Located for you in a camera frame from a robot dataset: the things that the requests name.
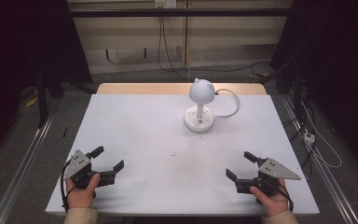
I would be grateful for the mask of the round white power socket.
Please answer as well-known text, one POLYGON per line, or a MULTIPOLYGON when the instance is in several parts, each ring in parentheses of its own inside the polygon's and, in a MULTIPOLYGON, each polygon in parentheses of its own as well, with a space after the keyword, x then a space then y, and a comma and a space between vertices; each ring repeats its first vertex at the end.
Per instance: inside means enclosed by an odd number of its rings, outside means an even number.
POLYGON ((210 108, 203 106, 190 107, 184 115, 185 126, 196 133, 204 133, 213 127, 214 115, 210 108))

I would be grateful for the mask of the black curtain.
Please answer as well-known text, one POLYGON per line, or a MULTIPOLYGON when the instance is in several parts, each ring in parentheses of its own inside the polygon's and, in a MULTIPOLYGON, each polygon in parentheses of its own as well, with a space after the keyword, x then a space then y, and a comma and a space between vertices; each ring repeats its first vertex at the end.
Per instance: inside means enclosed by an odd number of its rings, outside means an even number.
POLYGON ((0 141, 22 89, 44 84, 58 96, 61 82, 91 82, 69 11, 68 0, 0 0, 0 141))
POLYGON ((270 61, 288 61, 347 141, 358 160, 358 0, 292 0, 292 9, 270 61))

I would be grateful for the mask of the black horizontal bar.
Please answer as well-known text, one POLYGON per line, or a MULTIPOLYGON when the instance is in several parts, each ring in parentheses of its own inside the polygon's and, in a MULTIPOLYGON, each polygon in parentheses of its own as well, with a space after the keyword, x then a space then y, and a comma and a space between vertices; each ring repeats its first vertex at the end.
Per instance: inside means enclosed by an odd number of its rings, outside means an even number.
POLYGON ((76 18, 97 17, 275 17, 289 16, 295 11, 290 8, 250 8, 250 9, 109 9, 109 10, 71 10, 76 18))

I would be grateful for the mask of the person's left hand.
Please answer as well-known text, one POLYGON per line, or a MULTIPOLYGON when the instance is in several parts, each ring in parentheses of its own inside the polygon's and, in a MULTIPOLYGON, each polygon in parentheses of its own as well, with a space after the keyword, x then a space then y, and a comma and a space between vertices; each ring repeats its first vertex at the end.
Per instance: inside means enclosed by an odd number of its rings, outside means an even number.
POLYGON ((69 208, 91 208, 93 203, 93 192, 97 188, 101 177, 94 175, 85 189, 78 189, 75 183, 68 179, 66 181, 67 202, 69 208))

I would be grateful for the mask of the white wall socket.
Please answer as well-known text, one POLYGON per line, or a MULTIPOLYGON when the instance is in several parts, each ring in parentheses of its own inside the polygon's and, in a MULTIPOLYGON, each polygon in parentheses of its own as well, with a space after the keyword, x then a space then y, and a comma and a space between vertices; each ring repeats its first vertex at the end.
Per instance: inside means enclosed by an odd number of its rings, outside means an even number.
POLYGON ((174 9, 177 7, 176 0, 154 0, 155 8, 174 9))

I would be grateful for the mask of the person's right hand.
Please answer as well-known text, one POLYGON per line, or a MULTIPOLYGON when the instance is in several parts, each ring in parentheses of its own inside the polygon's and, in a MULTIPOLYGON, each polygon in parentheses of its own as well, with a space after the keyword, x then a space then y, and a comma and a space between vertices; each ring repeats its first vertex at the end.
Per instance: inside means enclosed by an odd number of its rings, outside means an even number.
POLYGON ((257 187, 250 187, 252 194, 260 201, 265 209, 266 217, 274 217, 289 209, 288 200, 278 192, 276 195, 268 197, 257 187))

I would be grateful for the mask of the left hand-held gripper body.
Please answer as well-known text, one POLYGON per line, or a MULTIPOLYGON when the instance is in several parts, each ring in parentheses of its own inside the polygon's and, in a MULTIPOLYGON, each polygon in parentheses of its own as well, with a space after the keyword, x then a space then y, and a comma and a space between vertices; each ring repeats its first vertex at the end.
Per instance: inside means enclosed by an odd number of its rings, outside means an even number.
MULTIPOLYGON (((91 168, 91 160, 81 150, 77 149, 69 160, 69 164, 64 171, 63 179, 71 179, 78 189, 85 189, 91 178, 96 174, 91 168)), ((105 171, 99 173, 101 179, 97 187, 104 187, 115 184, 116 173, 105 171)))

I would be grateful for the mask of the white cat-ear lamp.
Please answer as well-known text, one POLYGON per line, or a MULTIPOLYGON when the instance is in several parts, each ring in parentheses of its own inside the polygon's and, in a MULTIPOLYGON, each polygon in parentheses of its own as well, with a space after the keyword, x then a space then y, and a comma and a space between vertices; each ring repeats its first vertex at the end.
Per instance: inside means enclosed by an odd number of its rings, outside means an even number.
POLYGON ((215 95, 213 84, 206 79, 196 78, 190 86, 189 98, 197 104, 197 118, 202 118, 203 106, 209 104, 215 95))

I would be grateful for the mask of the wooden table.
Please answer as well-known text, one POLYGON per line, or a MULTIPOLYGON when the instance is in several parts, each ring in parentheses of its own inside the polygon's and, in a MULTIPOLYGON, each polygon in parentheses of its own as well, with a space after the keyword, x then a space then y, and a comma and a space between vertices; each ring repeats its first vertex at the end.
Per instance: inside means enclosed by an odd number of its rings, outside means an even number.
POLYGON ((260 84, 224 84, 209 105, 219 120, 206 133, 184 124, 193 105, 186 83, 104 83, 92 95, 72 145, 104 152, 96 170, 125 166, 116 182, 97 190, 94 206, 112 216, 257 216, 255 198, 239 194, 226 169, 257 175, 243 154, 273 158, 298 174, 286 187, 298 216, 318 213, 277 111, 260 84))

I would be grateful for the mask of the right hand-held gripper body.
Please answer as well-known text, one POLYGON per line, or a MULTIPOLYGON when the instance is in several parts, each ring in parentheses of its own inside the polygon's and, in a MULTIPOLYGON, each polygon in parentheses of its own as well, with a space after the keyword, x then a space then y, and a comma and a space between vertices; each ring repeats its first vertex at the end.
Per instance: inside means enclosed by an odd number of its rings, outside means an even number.
POLYGON ((253 179, 238 179, 235 186, 238 193, 250 194, 250 187, 259 188, 264 194, 274 196, 279 189, 279 179, 300 180, 301 177, 272 158, 258 158, 258 176, 253 179))

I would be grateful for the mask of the black metal stand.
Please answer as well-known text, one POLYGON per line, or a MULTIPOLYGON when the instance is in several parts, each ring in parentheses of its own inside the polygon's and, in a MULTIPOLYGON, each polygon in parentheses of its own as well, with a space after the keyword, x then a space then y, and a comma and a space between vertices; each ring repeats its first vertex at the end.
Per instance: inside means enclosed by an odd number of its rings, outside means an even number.
POLYGON ((73 78, 58 71, 40 71, 36 76, 36 87, 39 101, 39 128, 42 128, 47 122, 49 115, 46 91, 48 91, 53 98, 62 98, 64 96, 64 90, 61 85, 62 82, 69 83, 73 87, 87 94, 95 94, 97 92, 95 88, 88 87, 86 84, 77 82, 73 78))

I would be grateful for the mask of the aluminium floor rail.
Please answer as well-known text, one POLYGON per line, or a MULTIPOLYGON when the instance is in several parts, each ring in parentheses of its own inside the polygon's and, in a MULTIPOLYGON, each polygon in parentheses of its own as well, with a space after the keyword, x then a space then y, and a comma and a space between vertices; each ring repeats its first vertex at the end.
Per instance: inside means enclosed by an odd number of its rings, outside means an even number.
POLYGON ((308 112, 308 109, 305 107, 303 103, 300 104, 300 110, 304 110, 306 114, 307 121, 309 122, 312 130, 314 131, 315 135, 322 139, 334 152, 337 156, 339 164, 332 165, 327 162, 319 149, 316 147, 316 142, 312 145, 308 145, 303 141, 303 133, 309 132, 308 129, 301 125, 298 116, 295 114, 295 106, 294 103, 291 101, 289 96, 281 96, 282 103, 284 104, 287 113, 289 114, 292 122, 294 123, 297 132, 299 133, 302 143, 307 150, 308 156, 310 160, 314 163, 314 167, 318 170, 324 184, 326 185, 336 207, 344 219, 346 224, 358 224, 358 217, 356 216, 350 201, 348 200, 347 196, 345 195, 344 191, 342 190, 341 186, 336 181, 335 177, 333 176, 332 172, 330 171, 331 168, 340 168, 342 165, 342 159, 337 154, 336 150, 330 145, 330 143, 320 134, 317 128, 312 121, 311 115, 308 112))
POLYGON ((35 132, 32 143, 28 146, 20 167, 16 170, 14 177, 11 179, 5 193, 0 199, 0 224, 5 224, 8 215, 16 202, 26 176, 28 175, 34 159, 46 138, 49 127, 54 119, 53 115, 49 115, 42 125, 35 132))

